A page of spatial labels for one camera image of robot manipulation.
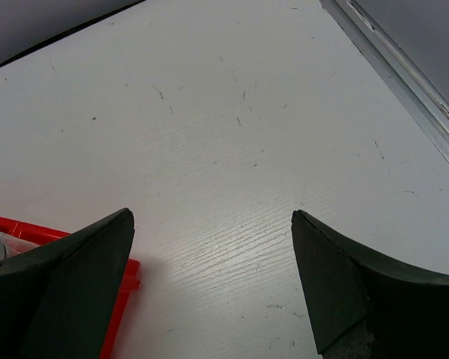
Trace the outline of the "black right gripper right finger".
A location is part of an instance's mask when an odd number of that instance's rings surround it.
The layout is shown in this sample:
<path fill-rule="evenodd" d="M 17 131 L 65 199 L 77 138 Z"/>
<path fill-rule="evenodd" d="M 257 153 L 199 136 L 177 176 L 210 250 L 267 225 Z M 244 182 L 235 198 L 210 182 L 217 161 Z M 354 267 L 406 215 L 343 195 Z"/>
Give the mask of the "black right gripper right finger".
<path fill-rule="evenodd" d="M 323 358 L 449 358 L 449 275 L 404 263 L 296 210 L 292 239 Z"/>

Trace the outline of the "clear jar with white granules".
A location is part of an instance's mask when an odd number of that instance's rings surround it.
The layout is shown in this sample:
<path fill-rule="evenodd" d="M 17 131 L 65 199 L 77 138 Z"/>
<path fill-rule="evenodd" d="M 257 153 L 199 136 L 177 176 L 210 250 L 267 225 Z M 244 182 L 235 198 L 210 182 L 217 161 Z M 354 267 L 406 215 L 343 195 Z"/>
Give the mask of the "clear jar with white granules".
<path fill-rule="evenodd" d="M 0 261 L 9 257 L 15 257 L 37 247 L 38 245 L 33 242 L 0 232 Z"/>

